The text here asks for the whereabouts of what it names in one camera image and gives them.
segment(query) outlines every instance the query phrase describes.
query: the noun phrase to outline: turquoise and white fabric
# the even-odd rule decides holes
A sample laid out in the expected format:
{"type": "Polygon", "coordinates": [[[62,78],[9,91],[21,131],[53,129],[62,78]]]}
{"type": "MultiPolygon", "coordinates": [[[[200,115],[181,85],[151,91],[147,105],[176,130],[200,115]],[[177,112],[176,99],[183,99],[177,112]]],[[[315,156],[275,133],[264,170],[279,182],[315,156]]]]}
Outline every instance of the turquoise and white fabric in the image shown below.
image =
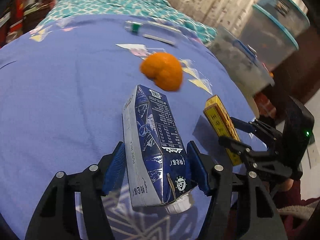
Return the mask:
{"type": "Polygon", "coordinates": [[[54,8],[39,25],[81,14],[126,14],[163,19],[195,31],[204,44],[216,36],[214,28],[177,11],[167,0],[56,0],[54,8]]]}

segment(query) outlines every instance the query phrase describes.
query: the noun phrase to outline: blue handle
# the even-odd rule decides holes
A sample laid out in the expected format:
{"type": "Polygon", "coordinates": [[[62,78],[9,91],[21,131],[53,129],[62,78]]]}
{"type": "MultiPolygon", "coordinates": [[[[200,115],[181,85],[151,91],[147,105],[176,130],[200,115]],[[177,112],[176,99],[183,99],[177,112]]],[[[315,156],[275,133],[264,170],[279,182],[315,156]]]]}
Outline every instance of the blue handle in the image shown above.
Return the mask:
{"type": "Polygon", "coordinates": [[[232,42],[232,45],[244,53],[252,62],[256,62],[257,56],[253,54],[241,41],[235,40],[232,42]]]}

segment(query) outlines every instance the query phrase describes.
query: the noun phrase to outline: blue and white milk carton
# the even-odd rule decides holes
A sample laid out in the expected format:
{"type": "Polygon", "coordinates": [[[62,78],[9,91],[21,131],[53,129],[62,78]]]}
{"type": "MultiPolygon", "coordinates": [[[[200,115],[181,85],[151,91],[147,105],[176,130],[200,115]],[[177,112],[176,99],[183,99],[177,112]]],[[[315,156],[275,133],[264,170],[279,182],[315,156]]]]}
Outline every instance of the blue and white milk carton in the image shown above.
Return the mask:
{"type": "Polygon", "coordinates": [[[189,161],[167,97],[137,85],[123,108],[124,142],[133,207],[159,206],[184,200],[191,206],[189,161]]]}

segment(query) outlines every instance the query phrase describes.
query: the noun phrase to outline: transparent container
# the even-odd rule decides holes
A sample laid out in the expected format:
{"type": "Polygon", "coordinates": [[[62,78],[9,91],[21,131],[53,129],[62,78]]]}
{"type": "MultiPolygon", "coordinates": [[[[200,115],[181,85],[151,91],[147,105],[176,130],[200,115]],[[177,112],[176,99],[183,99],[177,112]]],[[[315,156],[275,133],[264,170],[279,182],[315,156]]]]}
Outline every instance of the transparent container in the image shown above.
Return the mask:
{"type": "Polygon", "coordinates": [[[218,26],[217,36],[209,50],[243,94],[253,96],[269,84],[275,84],[256,55],[222,25],[218,26]]]}
{"type": "Polygon", "coordinates": [[[257,1],[257,4],[276,18],[293,37],[310,27],[308,17],[292,0],[257,1]]]}
{"type": "Polygon", "coordinates": [[[258,59],[271,72],[299,49],[293,36],[270,13],[254,4],[238,39],[256,51],[258,59]]]}
{"type": "Polygon", "coordinates": [[[180,30],[152,21],[126,21],[124,23],[124,29],[132,34],[162,41],[170,45],[176,45],[176,43],[183,37],[180,30]]]}

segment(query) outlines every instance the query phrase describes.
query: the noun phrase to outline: white bottle cap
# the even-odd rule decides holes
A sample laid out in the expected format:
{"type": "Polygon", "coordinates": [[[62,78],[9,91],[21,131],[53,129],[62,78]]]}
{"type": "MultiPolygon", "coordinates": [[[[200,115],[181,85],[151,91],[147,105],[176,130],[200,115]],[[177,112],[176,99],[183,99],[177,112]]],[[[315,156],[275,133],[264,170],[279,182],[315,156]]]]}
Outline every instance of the white bottle cap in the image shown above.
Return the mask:
{"type": "Polygon", "coordinates": [[[187,194],[177,198],[175,202],[165,206],[165,209],[168,214],[179,214],[192,207],[194,202],[191,192],[188,192],[187,194]]]}

